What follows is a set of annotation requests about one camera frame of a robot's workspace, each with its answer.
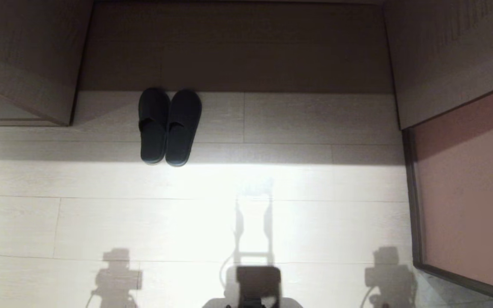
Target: pair of slippers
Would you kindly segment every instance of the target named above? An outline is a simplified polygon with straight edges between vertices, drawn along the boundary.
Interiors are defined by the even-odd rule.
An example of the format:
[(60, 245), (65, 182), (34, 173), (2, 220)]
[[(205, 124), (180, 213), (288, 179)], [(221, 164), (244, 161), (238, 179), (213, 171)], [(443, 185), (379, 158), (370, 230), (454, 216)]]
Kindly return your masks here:
[(163, 157), (172, 166), (183, 166), (201, 117), (201, 100), (192, 90), (181, 90), (172, 102), (163, 90), (149, 88), (140, 96), (138, 123), (142, 139), (140, 156), (156, 164)]

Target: wall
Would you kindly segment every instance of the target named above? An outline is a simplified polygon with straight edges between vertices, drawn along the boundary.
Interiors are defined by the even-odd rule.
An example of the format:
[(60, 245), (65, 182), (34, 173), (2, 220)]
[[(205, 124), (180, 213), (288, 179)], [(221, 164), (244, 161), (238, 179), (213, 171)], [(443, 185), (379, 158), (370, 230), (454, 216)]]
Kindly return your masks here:
[(389, 0), (401, 128), (493, 91), (493, 0)]
[[(115, 0), (98, 0), (98, 1), (115, 1)], [(351, 3), (351, 4), (377, 4), (377, 5), (381, 5), (381, 4), (383, 4), (385, 2), (385, 0), (247, 0), (247, 1)]]
[(393, 94), (379, 6), (96, 2), (81, 90)]
[(414, 131), (424, 263), (493, 285), (493, 94)]

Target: slipper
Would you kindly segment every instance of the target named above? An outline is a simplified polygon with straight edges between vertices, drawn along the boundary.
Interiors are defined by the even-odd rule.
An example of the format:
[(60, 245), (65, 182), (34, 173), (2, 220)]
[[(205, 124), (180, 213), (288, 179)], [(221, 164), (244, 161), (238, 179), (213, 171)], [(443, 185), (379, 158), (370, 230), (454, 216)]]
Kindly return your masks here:
[(166, 127), (169, 117), (169, 97), (163, 90), (149, 88), (138, 103), (140, 156), (145, 163), (155, 164), (165, 156)]
[(172, 98), (166, 145), (166, 162), (172, 166), (183, 166), (190, 158), (201, 109), (201, 100), (192, 90), (181, 90)]

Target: floor seam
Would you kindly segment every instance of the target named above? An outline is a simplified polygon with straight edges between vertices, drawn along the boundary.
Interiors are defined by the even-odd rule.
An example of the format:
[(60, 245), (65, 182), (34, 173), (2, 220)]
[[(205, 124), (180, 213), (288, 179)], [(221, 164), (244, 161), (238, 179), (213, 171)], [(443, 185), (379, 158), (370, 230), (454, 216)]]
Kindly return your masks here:
[[(19, 258), (19, 259), (44, 259), (44, 260), (55, 260), (55, 261), (106, 261), (104, 259), (77, 259), (77, 258), (50, 258), (50, 257), (33, 257), (33, 256), (15, 256), (15, 255), (4, 255), (0, 254), (0, 257), (4, 258)], [(139, 269), (141, 269), (142, 263), (211, 263), (211, 264), (221, 264), (222, 261), (169, 261), (169, 260), (145, 260), (145, 259), (115, 259), (108, 261), (129, 261), (129, 262), (138, 262)], [(262, 264), (262, 263), (243, 263), (247, 264)], [(300, 262), (273, 262), (273, 265), (285, 265), (285, 264), (318, 264), (318, 265), (374, 265), (374, 262), (359, 262), (359, 263), (346, 263), (346, 262), (309, 262), (309, 261), (300, 261)], [(377, 263), (381, 265), (397, 265), (396, 263)], [(409, 262), (399, 262), (400, 265), (411, 265)]]
[(245, 131), (246, 131), (246, 124), (247, 124), (247, 93), (243, 92), (243, 144), (245, 143)]
[[(0, 195), (0, 197), (12, 197), (12, 198), (47, 198), (47, 199), (87, 199), (87, 200), (176, 200), (176, 201), (213, 201), (215, 199), (221, 201), (226, 199), (221, 199), (219, 197), (213, 198), (115, 198), (115, 197), (46, 197), (46, 196), (38, 196), (38, 195)], [(228, 201), (235, 201), (235, 198), (229, 198)], [(297, 199), (273, 199), (273, 201), (279, 202), (339, 202), (339, 203), (408, 203), (408, 200), (403, 201), (359, 201), (359, 200), (316, 200), (316, 199), (307, 199), (307, 200), (297, 200)]]
[(54, 255), (56, 253), (56, 234), (58, 232), (58, 222), (60, 221), (60, 207), (61, 207), (61, 205), (62, 205), (62, 198), (60, 198), (58, 201), (58, 212), (56, 214), (56, 224), (54, 226), (53, 257), (52, 257), (52, 259), (54, 259)]
[[(140, 141), (120, 141), (120, 140), (0, 140), (0, 142), (89, 142), (89, 143), (129, 143), (139, 144)], [(242, 142), (193, 142), (193, 144), (245, 144), (245, 145), (346, 145), (346, 146), (402, 146), (402, 144), (358, 144), (358, 143), (298, 143), (298, 142), (245, 142), (244, 141), (244, 128), (243, 128), (243, 141)]]

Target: wooden floor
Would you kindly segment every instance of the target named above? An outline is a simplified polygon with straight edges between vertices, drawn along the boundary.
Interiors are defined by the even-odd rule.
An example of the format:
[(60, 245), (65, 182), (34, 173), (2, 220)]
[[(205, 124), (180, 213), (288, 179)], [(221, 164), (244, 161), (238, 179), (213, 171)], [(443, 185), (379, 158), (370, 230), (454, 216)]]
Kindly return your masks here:
[[(284, 308), (493, 307), (412, 267), (378, 6), (96, 3), (73, 125), (0, 127), (0, 308), (235, 308), (268, 264)], [(148, 86), (201, 91), (183, 167)]]
[(388, 302), (493, 305), (412, 269), (393, 96), (200, 93), (180, 168), (141, 162), (139, 96), (80, 92), (72, 127), (0, 127), (0, 307), (83, 307), (97, 290), (89, 307), (216, 308), (221, 280), (233, 304), (237, 211), (240, 252), (264, 252), (241, 264), (273, 259), (305, 308), (360, 306), (373, 267)]

